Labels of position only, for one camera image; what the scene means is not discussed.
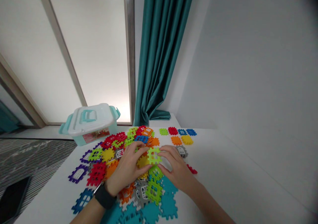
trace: skin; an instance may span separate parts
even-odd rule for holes
[[[151,168],[152,165],[146,165],[139,169],[136,165],[141,155],[149,150],[148,147],[143,147],[135,152],[137,147],[142,146],[143,143],[137,141],[126,148],[117,169],[104,185],[111,196],[115,197],[124,187],[134,182]],[[160,147],[160,150],[158,156],[165,157],[170,162],[173,170],[170,172],[161,164],[158,164],[158,167],[178,189],[186,193],[195,202],[208,223],[235,223],[217,204],[206,188],[193,176],[174,146],[165,145]],[[104,213],[105,209],[93,197],[71,224],[99,224]]]

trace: black watch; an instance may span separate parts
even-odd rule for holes
[[[116,201],[116,197],[112,197],[109,192],[106,191],[104,184],[104,181],[102,181],[94,191],[94,196],[99,204],[101,204],[106,210],[109,210]]]

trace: black phone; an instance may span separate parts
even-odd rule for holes
[[[10,221],[19,214],[30,180],[31,176],[6,188],[0,199],[0,224]]]

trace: curtain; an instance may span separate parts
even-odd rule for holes
[[[0,132],[11,132],[19,127],[19,120],[12,112],[0,101]]]
[[[145,0],[134,126],[169,120],[166,98],[192,0]]]

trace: gray carpet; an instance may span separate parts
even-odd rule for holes
[[[21,214],[75,147],[74,141],[0,139],[0,198],[7,186],[31,175]]]

